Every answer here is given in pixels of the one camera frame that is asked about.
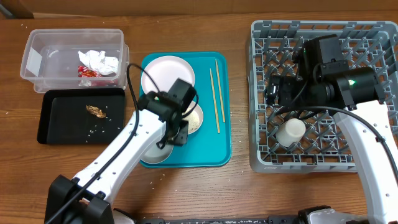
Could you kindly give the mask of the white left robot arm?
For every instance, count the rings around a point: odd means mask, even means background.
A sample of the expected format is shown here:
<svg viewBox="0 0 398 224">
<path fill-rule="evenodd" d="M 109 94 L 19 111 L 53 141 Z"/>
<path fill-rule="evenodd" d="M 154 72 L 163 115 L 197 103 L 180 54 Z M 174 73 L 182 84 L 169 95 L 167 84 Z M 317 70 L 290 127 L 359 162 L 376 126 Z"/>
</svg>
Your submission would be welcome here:
<svg viewBox="0 0 398 224">
<path fill-rule="evenodd" d="M 122 184 L 143 155 L 163 148 L 182 132 L 182 114 L 197 92 L 177 79 L 167 92 L 150 91 L 134 100 L 136 107 L 111 144 L 72 179 L 58 176 L 49 188 L 46 223 L 134 223 L 112 208 Z"/>
</svg>

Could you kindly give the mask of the grey bowl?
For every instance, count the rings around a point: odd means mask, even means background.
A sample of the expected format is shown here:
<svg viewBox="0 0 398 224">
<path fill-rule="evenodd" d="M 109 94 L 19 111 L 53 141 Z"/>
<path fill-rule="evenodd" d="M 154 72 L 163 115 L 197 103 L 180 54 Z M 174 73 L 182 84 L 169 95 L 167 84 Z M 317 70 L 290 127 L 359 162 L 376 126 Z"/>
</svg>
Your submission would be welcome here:
<svg viewBox="0 0 398 224">
<path fill-rule="evenodd" d="M 141 161 L 148 164 L 158 164 L 166 160 L 172 153 L 174 146 L 166 144 L 164 148 L 159 148 L 156 144 L 149 148 L 143 155 Z"/>
</svg>

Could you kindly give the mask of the white cup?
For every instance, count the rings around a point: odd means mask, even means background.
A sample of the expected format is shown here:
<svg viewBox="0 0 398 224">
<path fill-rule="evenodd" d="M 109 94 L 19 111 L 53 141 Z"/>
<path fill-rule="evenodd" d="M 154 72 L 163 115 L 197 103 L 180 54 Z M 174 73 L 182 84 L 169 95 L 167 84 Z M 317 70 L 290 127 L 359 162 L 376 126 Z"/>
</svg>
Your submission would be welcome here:
<svg viewBox="0 0 398 224">
<path fill-rule="evenodd" d="M 299 142 L 306 132 L 305 123 L 297 118 L 289 119 L 278 127 L 275 138 L 284 147 Z"/>
</svg>

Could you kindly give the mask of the large white plate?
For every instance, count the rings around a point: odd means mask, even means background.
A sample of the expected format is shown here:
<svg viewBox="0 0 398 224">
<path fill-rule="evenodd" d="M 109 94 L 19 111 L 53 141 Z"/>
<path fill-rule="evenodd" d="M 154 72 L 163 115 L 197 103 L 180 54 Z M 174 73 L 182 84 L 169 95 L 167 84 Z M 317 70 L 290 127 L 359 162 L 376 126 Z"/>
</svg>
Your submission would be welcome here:
<svg viewBox="0 0 398 224">
<path fill-rule="evenodd" d="M 150 75 L 160 91 L 169 91 L 177 79 L 195 86 L 195 73 L 192 66 L 176 56 L 162 56 L 152 60 L 144 70 Z"/>
</svg>

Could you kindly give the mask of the red snack wrapper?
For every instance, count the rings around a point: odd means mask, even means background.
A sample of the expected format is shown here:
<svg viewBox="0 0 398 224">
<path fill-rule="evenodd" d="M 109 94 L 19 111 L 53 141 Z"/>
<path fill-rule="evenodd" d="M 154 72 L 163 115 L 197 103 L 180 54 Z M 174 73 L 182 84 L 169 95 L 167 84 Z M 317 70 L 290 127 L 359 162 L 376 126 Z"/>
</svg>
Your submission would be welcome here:
<svg viewBox="0 0 398 224">
<path fill-rule="evenodd" d="M 78 67 L 78 76 L 80 78 L 101 78 L 102 75 L 96 71 L 90 70 L 88 67 L 79 66 Z"/>
</svg>

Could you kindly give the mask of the brown food scrap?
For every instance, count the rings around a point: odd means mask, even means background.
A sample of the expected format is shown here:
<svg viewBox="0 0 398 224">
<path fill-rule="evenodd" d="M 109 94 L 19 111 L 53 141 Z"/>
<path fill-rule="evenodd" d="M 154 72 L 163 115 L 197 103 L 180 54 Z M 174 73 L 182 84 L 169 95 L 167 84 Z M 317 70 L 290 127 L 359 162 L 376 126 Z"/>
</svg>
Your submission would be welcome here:
<svg viewBox="0 0 398 224">
<path fill-rule="evenodd" d="M 98 107 L 95 107 L 95 106 L 92 106 L 92 105 L 86 105 L 85 108 L 90 114 L 96 116 L 97 118 L 103 119 L 103 118 L 106 117 L 106 113 L 103 112 Z"/>
</svg>

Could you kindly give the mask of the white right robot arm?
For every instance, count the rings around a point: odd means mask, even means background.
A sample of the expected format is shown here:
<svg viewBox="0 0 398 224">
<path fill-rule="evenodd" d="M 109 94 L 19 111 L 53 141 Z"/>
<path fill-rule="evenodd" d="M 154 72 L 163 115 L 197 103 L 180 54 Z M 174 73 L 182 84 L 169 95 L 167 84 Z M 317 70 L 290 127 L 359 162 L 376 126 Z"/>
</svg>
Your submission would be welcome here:
<svg viewBox="0 0 398 224">
<path fill-rule="evenodd" d="M 271 75 L 266 104 L 327 111 L 345 137 L 363 185 L 368 223 L 397 223 L 397 145 L 385 94 L 371 67 L 351 69 L 337 35 L 316 37 L 294 54 L 295 77 Z"/>
</svg>

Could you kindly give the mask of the white tissue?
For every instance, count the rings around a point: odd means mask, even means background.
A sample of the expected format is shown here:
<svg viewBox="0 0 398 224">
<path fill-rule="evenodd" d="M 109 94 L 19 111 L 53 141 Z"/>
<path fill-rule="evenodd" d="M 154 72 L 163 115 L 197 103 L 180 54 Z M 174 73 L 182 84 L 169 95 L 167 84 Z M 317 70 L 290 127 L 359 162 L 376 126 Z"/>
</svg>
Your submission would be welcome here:
<svg viewBox="0 0 398 224">
<path fill-rule="evenodd" d="M 90 70 L 101 75 L 110 75 L 118 72 L 119 60 L 117 57 L 105 56 L 105 51 L 89 50 L 86 53 L 78 52 L 80 62 Z"/>
</svg>

